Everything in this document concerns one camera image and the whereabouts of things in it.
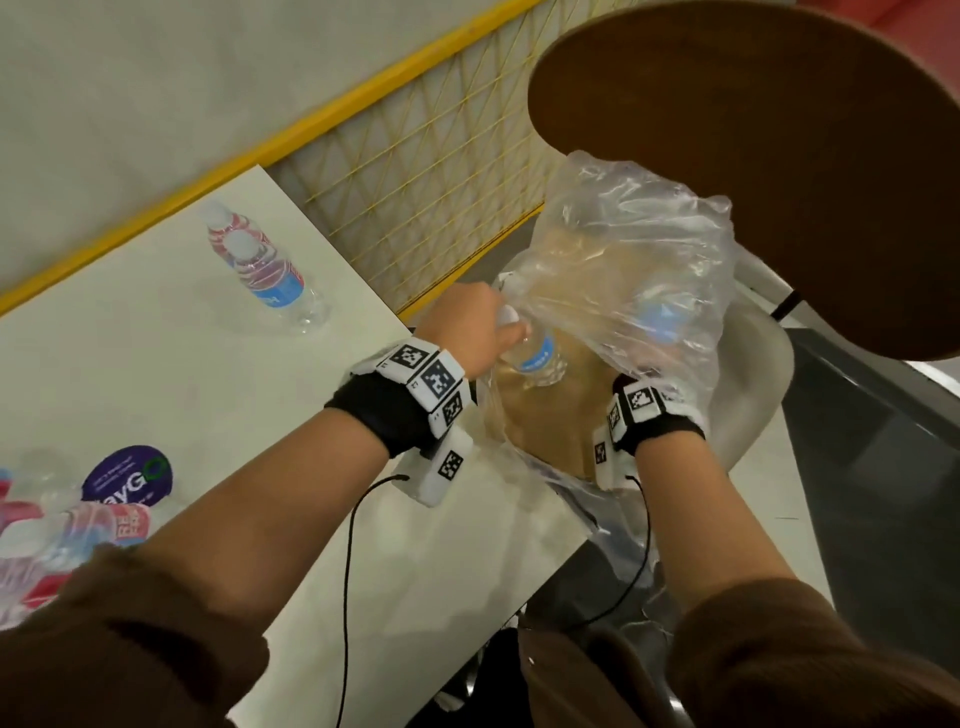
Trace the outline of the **person's left forearm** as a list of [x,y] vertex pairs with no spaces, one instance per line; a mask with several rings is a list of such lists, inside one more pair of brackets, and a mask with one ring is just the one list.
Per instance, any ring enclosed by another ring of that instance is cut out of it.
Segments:
[[210,611],[263,634],[388,459],[361,421],[323,409],[174,516],[137,555]]

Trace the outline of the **clear plastic bag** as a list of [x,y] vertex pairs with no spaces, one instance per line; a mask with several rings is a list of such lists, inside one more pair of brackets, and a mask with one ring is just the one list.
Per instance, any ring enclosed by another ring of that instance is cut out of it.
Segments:
[[614,433],[659,409],[710,433],[735,291],[731,207],[575,151],[530,245],[495,279],[534,339],[477,384],[487,443],[511,478],[538,476],[566,502],[622,581],[656,550],[633,455]]

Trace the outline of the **round brown wooden table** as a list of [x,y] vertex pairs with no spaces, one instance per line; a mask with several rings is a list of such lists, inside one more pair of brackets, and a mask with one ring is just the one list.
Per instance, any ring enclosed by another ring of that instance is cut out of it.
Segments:
[[538,59],[536,133],[732,202],[737,242],[837,334],[960,357],[960,98],[870,30],[754,0],[590,20]]

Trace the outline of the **wrapped pack of water bottles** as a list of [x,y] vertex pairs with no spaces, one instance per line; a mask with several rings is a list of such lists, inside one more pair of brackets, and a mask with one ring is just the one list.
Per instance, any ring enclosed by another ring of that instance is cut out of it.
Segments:
[[102,545],[129,548],[159,529],[157,507],[81,501],[81,486],[16,493],[0,467],[0,632],[55,600],[66,580]]

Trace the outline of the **clear blue label water bottle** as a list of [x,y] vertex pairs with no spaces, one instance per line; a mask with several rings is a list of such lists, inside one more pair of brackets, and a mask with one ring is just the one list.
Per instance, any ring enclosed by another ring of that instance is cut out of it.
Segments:
[[639,297],[634,302],[632,320],[654,343],[677,345],[684,339],[698,309],[696,297],[688,294]]
[[553,331],[510,304],[504,304],[497,313],[498,326],[514,323],[523,323],[527,335],[501,354],[501,360],[520,374],[529,386],[545,387],[559,383],[567,371],[567,361]]

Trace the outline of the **person's right forearm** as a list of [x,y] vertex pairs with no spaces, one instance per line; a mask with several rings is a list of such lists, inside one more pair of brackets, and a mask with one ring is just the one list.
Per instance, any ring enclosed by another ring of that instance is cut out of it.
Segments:
[[646,440],[634,460],[666,586],[683,612],[739,585],[796,580],[700,435]]

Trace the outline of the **red blue label water bottle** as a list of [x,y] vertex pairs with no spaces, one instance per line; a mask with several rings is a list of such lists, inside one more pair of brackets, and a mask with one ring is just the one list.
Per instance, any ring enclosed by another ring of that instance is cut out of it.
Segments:
[[246,290],[298,332],[318,329],[330,320],[327,301],[311,288],[290,257],[265,236],[237,228],[224,235],[222,246]]
[[198,216],[206,227],[209,247],[228,266],[234,266],[234,258],[224,245],[226,235],[242,231],[262,240],[257,224],[250,218],[232,211],[220,200],[209,199],[197,202]]

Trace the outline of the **brown sweater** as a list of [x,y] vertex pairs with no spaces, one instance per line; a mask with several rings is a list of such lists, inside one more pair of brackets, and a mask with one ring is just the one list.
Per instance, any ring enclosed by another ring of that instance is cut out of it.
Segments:
[[[534,728],[667,727],[621,639],[522,629]],[[234,728],[267,641],[134,549],[101,548],[58,598],[0,632],[0,728]],[[680,621],[667,682],[695,728],[960,728],[960,681],[865,645],[791,579],[734,586]]]

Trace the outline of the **left wrist marker tracker band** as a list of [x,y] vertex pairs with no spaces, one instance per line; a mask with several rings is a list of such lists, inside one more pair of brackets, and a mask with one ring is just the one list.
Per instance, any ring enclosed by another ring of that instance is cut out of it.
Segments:
[[474,438],[460,423],[473,404],[471,384],[457,360],[408,336],[352,365],[326,407],[371,431],[397,460],[395,487],[433,508],[474,452]]

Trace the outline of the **wrist marker tracker band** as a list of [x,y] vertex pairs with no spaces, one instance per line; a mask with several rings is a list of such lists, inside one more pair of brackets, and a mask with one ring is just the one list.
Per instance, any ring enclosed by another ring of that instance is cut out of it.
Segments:
[[433,508],[474,452],[474,438],[460,423],[473,404],[471,384],[457,360],[408,336],[352,365],[326,407],[371,431],[397,460],[395,487]]
[[620,373],[600,424],[592,431],[594,480],[603,491],[639,490],[635,455],[640,443],[671,432],[707,436],[706,419],[688,389],[660,375]]

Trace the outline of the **right wrist marker tracker band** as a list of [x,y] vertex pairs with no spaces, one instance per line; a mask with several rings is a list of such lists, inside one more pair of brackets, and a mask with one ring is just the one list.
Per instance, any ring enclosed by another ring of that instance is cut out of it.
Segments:
[[707,436],[706,419],[688,389],[660,375],[620,373],[600,424],[592,431],[594,480],[603,491],[639,490],[635,455],[640,443],[671,432]]

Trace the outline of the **purple round sticker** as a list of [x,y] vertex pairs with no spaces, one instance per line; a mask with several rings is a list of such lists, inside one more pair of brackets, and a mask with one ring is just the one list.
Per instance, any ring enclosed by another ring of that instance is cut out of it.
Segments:
[[168,457],[149,444],[123,447],[106,456],[80,486],[80,500],[153,507],[171,496],[174,472]]

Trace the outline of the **person's left hand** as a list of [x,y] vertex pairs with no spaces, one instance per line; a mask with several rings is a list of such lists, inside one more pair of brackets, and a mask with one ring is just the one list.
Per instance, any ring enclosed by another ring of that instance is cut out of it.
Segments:
[[482,378],[501,354],[495,319],[506,304],[498,290],[483,282],[455,283],[431,305],[414,336],[445,350],[462,367],[469,381]]

